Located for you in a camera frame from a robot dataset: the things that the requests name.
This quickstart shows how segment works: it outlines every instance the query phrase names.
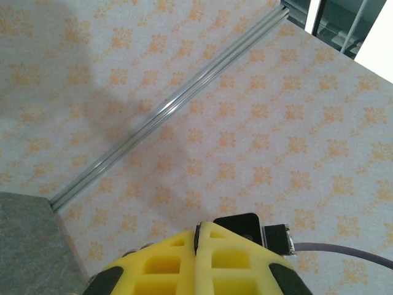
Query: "white wall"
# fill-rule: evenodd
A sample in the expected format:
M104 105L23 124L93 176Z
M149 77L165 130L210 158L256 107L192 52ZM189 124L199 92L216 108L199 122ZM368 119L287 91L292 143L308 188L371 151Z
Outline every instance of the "white wall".
M393 83L393 0L387 0L355 61Z

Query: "black connector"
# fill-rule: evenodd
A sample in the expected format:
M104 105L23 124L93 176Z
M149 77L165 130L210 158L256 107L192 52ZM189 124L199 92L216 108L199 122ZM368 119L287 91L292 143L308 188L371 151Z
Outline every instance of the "black connector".
M279 255L295 254L289 228L285 224L262 227L263 244L268 250Z

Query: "metal frame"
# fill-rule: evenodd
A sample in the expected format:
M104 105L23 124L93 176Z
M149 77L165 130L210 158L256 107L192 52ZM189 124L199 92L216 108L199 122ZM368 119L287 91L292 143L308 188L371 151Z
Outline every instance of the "metal frame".
M113 163L125 155L131 148L135 147L165 120L171 117L174 112L180 109L186 102L191 100L198 92L212 82L214 78L277 26L281 20L287 18L288 13L288 8L281 5L242 35L211 64L165 100L152 114L150 119L147 119L135 131L130 132L124 139L120 140L115 147L107 151L66 187L60 190L59 193L50 200L52 210L59 210L66 202L70 201L78 192L96 179L97 176L108 170Z

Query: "black plastic part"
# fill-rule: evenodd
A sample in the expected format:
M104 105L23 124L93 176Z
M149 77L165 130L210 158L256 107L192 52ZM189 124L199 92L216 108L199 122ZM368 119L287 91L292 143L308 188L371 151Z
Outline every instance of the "black plastic part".
M200 232L200 230L201 230L201 223L199 223L197 226L196 226L196 229L195 229L195 234L194 234L194 251L195 251L195 255L197 255L196 253L196 251L197 251L197 249L198 249L198 243L199 243L199 232Z
M123 271L123 268L120 266L113 266L100 272L87 287L83 295L111 295Z
M279 255L290 254L290 243L285 224L264 226L266 248Z
M277 263L269 268L284 295L313 295L296 271Z
M255 213L221 217L215 219L214 223L263 246L259 217Z

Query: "gray cable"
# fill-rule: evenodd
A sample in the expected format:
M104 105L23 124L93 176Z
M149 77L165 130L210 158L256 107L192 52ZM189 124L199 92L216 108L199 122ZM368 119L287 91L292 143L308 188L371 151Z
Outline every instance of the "gray cable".
M358 249L324 243L295 243L295 251L325 251L358 257L393 269L393 261Z

